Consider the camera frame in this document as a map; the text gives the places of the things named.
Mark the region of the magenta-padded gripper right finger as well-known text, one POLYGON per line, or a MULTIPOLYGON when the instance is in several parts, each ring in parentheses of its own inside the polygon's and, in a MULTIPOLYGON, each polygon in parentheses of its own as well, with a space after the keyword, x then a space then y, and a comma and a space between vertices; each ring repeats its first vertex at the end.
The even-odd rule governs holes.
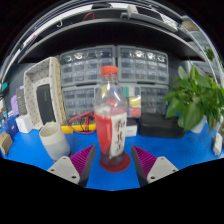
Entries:
POLYGON ((138 146, 132 146, 131 155, 141 187, 178 171, 166 157, 156 157, 138 146))

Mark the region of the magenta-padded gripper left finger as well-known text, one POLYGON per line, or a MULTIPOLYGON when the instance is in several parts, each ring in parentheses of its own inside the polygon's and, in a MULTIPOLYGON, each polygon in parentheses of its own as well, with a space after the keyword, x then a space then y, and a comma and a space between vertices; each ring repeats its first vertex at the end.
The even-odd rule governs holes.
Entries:
POLYGON ((89 179, 95 155, 95 146, 91 145, 75 153, 71 157, 62 156, 48 169, 48 172, 85 187, 89 179))

